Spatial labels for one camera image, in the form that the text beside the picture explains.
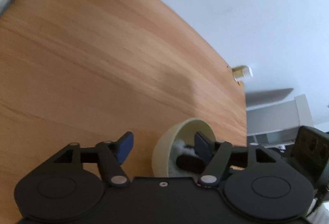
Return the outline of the grey fluffy cleaning cloth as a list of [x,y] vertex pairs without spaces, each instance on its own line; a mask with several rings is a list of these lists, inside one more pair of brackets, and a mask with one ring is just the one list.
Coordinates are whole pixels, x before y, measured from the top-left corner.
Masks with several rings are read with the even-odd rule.
[[168,160],[169,177],[197,178],[205,166],[205,162],[196,154],[193,146],[181,139],[173,142]]

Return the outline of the white pill bottle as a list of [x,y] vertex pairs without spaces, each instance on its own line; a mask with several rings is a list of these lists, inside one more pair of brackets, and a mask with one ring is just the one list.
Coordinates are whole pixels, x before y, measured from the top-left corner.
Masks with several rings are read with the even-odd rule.
[[250,67],[241,65],[232,69],[236,82],[246,81],[253,78],[253,71]]

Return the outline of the cream ceramic bowl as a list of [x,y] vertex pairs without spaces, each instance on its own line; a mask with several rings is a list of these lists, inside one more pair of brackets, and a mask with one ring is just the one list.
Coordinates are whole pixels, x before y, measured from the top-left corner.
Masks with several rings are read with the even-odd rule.
[[180,122],[160,137],[152,154],[152,171],[155,177],[197,177],[197,174],[193,172],[179,169],[176,159],[183,154],[197,156],[192,147],[194,134],[198,131],[211,141],[216,141],[212,128],[199,118],[190,118]]

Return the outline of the white radiator heater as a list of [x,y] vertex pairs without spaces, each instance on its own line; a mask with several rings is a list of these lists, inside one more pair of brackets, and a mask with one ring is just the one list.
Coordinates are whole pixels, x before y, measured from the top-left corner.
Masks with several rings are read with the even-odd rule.
[[275,146],[293,143],[302,126],[313,127],[306,96],[247,112],[247,143]]

